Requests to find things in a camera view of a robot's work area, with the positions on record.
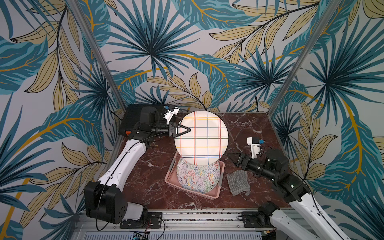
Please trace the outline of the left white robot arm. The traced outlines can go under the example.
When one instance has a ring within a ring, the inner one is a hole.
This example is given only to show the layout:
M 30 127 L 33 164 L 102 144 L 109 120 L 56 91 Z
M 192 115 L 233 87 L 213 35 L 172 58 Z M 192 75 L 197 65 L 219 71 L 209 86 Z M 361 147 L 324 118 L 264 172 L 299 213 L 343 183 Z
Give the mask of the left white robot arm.
M 173 105 L 133 104 L 127 110 L 119 128 L 128 138 L 122 152 L 103 176 L 84 188 L 86 215 L 96 222 L 145 222 L 145 207 L 127 202 L 123 195 L 129 175 L 156 137 L 176 138 L 191 131 L 174 120 L 182 110 Z

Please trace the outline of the grey knitted dish cloth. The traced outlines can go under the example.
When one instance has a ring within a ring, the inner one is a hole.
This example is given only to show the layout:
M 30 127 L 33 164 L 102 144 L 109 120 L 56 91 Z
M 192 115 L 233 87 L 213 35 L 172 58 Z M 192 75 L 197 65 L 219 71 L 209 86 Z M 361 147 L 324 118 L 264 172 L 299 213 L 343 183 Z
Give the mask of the grey knitted dish cloth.
M 251 186 L 248 182 L 248 174 L 246 171 L 237 170 L 231 174 L 227 174 L 227 181 L 233 196 L 239 194 L 248 196 L 251 193 Z

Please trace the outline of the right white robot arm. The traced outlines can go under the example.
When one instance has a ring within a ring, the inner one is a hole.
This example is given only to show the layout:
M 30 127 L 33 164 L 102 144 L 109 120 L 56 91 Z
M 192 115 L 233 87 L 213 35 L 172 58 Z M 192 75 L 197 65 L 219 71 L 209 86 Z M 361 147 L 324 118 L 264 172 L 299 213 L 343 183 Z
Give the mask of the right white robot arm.
M 267 150 L 261 157 L 246 153 L 228 153 L 236 167 L 272 182 L 273 189 L 293 207 L 312 228 L 310 231 L 288 217 L 276 204 L 268 201 L 254 214 L 242 215 L 245 226 L 257 224 L 282 231 L 293 240 L 347 240 L 349 237 L 324 211 L 307 183 L 293 175 L 289 159 L 278 149 Z

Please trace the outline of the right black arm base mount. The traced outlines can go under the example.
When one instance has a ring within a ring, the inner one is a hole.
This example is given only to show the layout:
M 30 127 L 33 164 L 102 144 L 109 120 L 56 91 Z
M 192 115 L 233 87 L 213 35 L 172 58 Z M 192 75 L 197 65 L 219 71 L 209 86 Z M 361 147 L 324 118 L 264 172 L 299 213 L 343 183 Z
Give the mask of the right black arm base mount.
M 245 228 L 275 228 L 272 225 L 270 217 L 271 214 L 263 212 L 241 212 L 241 215 L 237 217 L 241 221 Z

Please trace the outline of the plaid striped white plate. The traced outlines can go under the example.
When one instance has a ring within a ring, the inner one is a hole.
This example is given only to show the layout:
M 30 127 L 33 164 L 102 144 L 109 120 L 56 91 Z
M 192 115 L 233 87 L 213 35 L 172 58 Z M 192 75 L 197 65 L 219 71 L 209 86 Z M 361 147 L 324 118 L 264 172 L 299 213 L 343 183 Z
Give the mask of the plaid striped white plate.
M 175 138 L 180 156 L 193 165 L 210 165 L 226 152 L 229 132 L 224 121 L 216 114 L 196 111 L 187 114 L 180 125 L 191 128 L 191 132 Z

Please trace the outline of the colourful squiggle pattern plate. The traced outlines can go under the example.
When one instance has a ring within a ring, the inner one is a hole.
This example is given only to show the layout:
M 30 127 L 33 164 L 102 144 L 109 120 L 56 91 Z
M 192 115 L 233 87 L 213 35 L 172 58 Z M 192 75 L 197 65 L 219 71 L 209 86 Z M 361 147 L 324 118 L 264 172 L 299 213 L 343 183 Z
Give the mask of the colourful squiggle pattern plate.
M 218 161 L 210 165 L 193 165 L 184 159 L 177 164 L 177 179 L 183 189 L 206 194 L 218 184 L 221 167 Z

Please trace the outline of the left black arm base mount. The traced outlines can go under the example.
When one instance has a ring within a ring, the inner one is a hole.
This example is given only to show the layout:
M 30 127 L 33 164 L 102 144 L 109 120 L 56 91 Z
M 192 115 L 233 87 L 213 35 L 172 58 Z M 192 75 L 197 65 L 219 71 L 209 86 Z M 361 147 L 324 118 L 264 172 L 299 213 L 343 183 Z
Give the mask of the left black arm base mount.
M 139 220 L 122 220 L 120 229 L 160 229 L 164 226 L 162 219 L 162 212 L 148 212 Z

